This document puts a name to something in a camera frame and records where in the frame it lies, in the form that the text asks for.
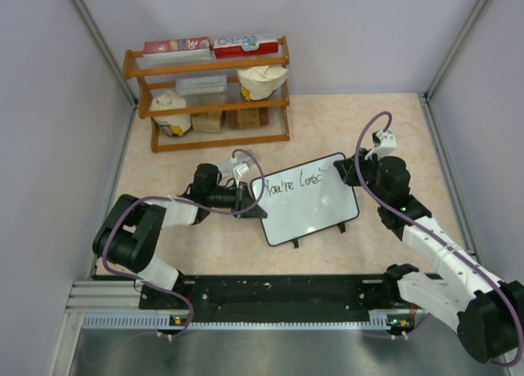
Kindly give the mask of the white black marker pen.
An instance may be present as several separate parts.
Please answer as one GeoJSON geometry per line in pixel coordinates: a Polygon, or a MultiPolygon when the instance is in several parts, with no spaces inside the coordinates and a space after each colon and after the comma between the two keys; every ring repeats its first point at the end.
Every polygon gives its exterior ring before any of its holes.
{"type": "Polygon", "coordinates": [[[323,165],[323,166],[320,166],[318,170],[322,172],[328,172],[328,171],[334,171],[336,169],[333,165],[323,165]]]}

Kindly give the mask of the black framed whiteboard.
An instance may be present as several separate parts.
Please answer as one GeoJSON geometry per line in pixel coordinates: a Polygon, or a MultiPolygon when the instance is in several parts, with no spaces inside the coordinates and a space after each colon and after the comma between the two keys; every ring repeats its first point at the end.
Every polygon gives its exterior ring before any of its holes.
{"type": "Polygon", "coordinates": [[[261,225],[271,247],[297,246],[300,238],[333,226],[345,232],[345,223],[359,217],[354,189],[342,183],[336,170],[318,170],[345,158],[336,152],[251,180],[258,206],[268,213],[261,225]]]}

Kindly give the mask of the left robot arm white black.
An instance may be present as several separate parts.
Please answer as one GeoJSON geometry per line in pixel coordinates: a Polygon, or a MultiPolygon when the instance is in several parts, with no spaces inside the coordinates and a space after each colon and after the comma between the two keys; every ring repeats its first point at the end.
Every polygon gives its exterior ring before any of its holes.
{"type": "Polygon", "coordinates": [[[93,253],[119,265],[158,287],[157,297],[174,308],[185,300],[186,289],[177,281],[181,273],[156,254],[160,231],[166,227],[201,223],[212,210],[237,218],[265,219],[247,184],[221,185],[217,165],[200,164],[185,193],[174,199],[118,198],[93,240],[93,253]]]}

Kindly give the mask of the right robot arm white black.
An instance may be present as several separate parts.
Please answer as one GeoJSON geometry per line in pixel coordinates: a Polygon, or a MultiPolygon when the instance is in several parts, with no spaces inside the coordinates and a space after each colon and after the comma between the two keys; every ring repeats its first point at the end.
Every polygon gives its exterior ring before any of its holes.
{"type": "Polygon", "coordinates": [[[366,159],[358,153],[334,162],[341,181],[360,186],[379,205],[382,224],[422,255],[440,276],[430,279],[412,265],[392,265],[383,275],[382,297],[394,307],[412,303],[453,330],[477,362],[501,365],[514,352],[523,358],[523,285],[506,282],[469,256],[410,192],[410,173],[397,156],[366,159]]]}

